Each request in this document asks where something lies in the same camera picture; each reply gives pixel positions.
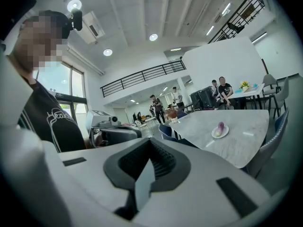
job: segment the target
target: black t-shirt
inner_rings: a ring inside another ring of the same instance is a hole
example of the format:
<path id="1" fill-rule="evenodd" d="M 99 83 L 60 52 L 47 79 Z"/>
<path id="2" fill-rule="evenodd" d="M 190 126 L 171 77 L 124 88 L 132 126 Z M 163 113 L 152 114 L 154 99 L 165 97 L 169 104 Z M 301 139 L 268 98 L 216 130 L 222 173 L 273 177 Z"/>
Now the black t-shirt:
<path id="1" fill-rule="evenodd" d="M 222 92 L 225 93 L 225 95 L 227 96 L 227 94 L 229 94 L 230 92 L 230 87 L 231 85 L 226 83 L 225 86 L 223 87 L 222 85 L 219 86 L 219 93 L 221 94 Z"/>
<path id="2" fill-rule="evenodd" d="M 160 102 L 161 102 L 161 101 L 160 101 L 160 99 L 158 99 L 158 98 L 156 98 L 155 100 L 152 101 L 153 104 L 159 104 Z M 161 111 L 161 110 L 162 110 L 162 106 L 161 106 L 161 105 L 155 106 L 155 110 L 156 110 L 156 112 Z"/>
<path id="3" fill-rule="evenodd" d="M 28 121 L 41 140 L 52 142 L 58 152 L 86 149 L 80 129 L 58 101 L 38 81 L 20 121 Z"/>

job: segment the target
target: white shirt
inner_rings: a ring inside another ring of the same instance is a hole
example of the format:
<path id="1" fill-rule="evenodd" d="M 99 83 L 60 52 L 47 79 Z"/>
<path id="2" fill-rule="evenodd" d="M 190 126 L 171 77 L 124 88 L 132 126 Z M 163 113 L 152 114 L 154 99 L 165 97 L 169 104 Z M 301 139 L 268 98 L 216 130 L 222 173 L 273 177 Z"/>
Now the white shirt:
<path id="1" fill-rule="evenodd" d="M 178 104 L 182 102 L 182 95 L 177 91 L 172 93 L 172 99 Z"/>

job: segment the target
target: ceiling beam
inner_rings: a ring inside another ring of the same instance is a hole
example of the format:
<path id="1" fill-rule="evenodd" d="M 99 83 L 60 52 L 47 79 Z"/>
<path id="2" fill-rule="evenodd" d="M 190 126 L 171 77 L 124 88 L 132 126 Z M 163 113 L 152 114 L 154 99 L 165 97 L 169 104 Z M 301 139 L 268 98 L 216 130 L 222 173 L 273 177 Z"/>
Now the ceiling beam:
<path id="1" fill-rule="evenodd" d="M 116 4 L 115 4 L 115 0 L 109 0 L 109 1 L 110 1 L 110 4 L 111 4 L 112 8 L 113 8 L 113 11 L 114 11 L 114 14 L 115 14 L 115 17 L 116 17 L 116 21 L 117 21 L 117 24 L 118 24 L 118 28 L 121 30 L 123 40 L 124 40 L 126 46 L 128 47 L 128 42 L 126 40 L 124 31 L 123 31 L 123 28 L 122 28 L 122 24 L 121 24 L 121 20 L 119 18 L 119 13 L 118 13 L 118 10 L 117 10 Z"/>
<path id="2" fill-rule="evenodd" d="M 193 27 L 191 28 L 191 30 L 190 30 L 188 36 L 191 36 L 192 34 L 195 33 L 196 28 L 197 28 L 197 24 L 200 24 L 200 21 L 202 20 L 203 16 L 205 15 L 205 13 L 206 13 L 206 11 L 207 11 L 207 8 L 208 8 L 208 6 L 209 6 L 209 4 L 210 4 L 211 2 L 212 2 L 212 0 L 206 0 L 206 1 L 205 1 L 205 4 L 204 4 L 203 7 L 201 8 L 200 13 L 199 13 L 199 15 L 198 15 L 198 17 L 197 17 L 197 19 L 196 19 L 196 21 L 195 21 Z"/>
<path id="3" fill-rule="evenodd" d="M 140 24 L 143 41 L 146 40 L 146 27 L 145 27 L 145 0 L 140 0 Z"/>
<path id="4" fill-rule="evenodd" d="M 184 20 L 185 20 L 185 18 L 186 18 L 188 9 L 189 9 L 190 4 L 191 4 L 192 1 L 193 1 L 193 0 L 186 0 L 186 1 L 185 1 L 185 5 L 184 5 L 183 11 L 182 11 L 182 13 L 181 13 L 181 17 L 180 17 L 180 20 L 179 20 L 179 23 L 178 23 L 178 27 L 177 27 L 176 32 L 175 32 L 175 36 L 179 36 L 179 34 L 180 34 L 182 25 L 183 25 L 183 23 L 184 23 Z"/>
<path id="5" fill-rule="evenodd" d="M 160 23 L 159 37 L 163 36 L 168 7 L 169 7 L 169 0 L 163 0 L 162 9 L 161 9 L 161 18 L 160 18 L 161 23 Z"/>

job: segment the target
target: column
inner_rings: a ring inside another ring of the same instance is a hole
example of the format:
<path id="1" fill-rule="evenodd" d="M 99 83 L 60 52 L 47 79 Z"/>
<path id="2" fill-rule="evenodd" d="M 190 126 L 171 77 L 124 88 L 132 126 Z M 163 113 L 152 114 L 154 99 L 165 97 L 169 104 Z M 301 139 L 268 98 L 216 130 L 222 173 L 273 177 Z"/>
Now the column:
<path id="1" fill-rule="evenodd" d="M 181 91 L 182 91 L 182 98 L 183 98 L 184 105 L 190 104 L 190 99 L 189 99 L 188 93 L 186 91 L 186 88 L 184 86 L 184 83 L 182 81 L 182 78 L 178 78 L 177 81 L 178 81 L 178 84 L 179 84 L 179 86 L 181 88 Z"/>

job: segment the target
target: eggplant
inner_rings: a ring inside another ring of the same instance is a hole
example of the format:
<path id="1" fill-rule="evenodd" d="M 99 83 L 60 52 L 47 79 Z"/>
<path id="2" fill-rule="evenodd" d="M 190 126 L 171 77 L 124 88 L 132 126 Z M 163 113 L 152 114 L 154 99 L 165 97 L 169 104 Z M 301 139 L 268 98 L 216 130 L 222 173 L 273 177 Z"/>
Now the eggplant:
<path id="1" fill-rule="evenodd" d="M 224 123 L 220 122 L 218 125 L 217 132 L 216 132 L 216 137 L 219 137 L 220 135 L 222 135 L 223 129 L 224 129 Z"/>

